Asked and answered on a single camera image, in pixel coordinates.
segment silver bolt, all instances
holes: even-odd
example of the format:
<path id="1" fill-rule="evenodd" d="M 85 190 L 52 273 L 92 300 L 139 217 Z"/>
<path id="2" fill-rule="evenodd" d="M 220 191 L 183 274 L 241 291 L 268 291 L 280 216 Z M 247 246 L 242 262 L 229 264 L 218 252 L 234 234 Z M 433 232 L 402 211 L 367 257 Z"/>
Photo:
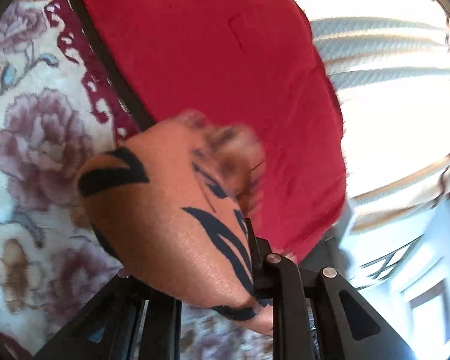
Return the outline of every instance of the silver bolt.
<path id="1" fill-rule="evenodd" d="M 337 276 L 337 271 L 333 268 L 324 268 L 322 273 L 323 273 L 323 276 L 325 276 L 326 278 L 330 278 L 330 279 L 333 279 L 334 277 Z"/>
<path id="2" fill-rule="evenodd" d="M 272 253 L 267 256 L 267 262 L 270 264 L 278 264 L 281 261 L 282 257 L 279 254 Z"/>
<path id="3" fill-rule="evenodd" d="M 118 273 L 116 275 L 122 279 L 128 279 L 130 277 L 130 274 L 128 273 L 128 271 L 125 268 L 120 268 L 120 270 L 118 271 Z"/>

